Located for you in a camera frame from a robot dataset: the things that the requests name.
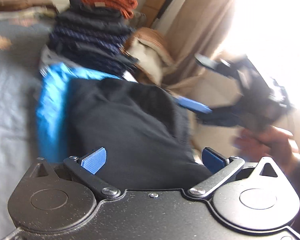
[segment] beige floor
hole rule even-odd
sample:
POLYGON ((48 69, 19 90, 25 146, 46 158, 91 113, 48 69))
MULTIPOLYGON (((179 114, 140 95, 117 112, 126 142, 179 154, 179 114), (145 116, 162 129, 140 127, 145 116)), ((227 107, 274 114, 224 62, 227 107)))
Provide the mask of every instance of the beige floor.
MULTIPOLYGON (((210 107, 227 105, 240 96, 236 83, 213 72, 208 72, 205 79, 200 82, 188 95, 210 107)), ((295 137, 300 152, 300 110, 293 111, 284 116, 275 126, 290 130, 295 137)), ((223 128, 207 125, 198 125, 194 133, 194 142, 201 149, 211 147, 224 156, 236 155, 237 149, 232 146, 232 138, 240 128, 223 128)))

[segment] brown curtain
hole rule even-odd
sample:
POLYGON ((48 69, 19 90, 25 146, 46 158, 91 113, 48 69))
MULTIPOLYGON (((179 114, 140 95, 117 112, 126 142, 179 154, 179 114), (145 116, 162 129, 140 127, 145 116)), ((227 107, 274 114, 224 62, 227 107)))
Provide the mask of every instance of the brown curtain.
POLYGON ((211 57, 225 39, 231 25, 234 0, 186 0, 173 21, 166 39, 177 70, 164 78, 164 83, 193 87, 200 69, 194 54, 211 57))

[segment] gray fabric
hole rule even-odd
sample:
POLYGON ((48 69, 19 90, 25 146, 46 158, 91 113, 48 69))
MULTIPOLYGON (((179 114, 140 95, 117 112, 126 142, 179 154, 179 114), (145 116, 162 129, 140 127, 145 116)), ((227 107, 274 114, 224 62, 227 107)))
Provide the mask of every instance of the gray fabric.
POLYGON ((0 21, 0 36, 12 43, 0 51, 0 239, 15 229, 8 198, 38 155, 34 93, 40 89, 38 63, 50 27, 0 21))

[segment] human hand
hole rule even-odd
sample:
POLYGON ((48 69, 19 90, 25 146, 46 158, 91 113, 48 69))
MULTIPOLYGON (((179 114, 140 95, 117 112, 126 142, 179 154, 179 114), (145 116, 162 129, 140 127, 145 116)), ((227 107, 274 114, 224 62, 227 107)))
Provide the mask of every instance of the human hand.
POLYGON ((274 126, 258 135, 243 129, 240 137, 234 140, 234 146, 240 149, 239 156, 247 157, 251 162, 259 162, 264 156, 272 157, 286 175, 300 159, 292 133, 274 126))

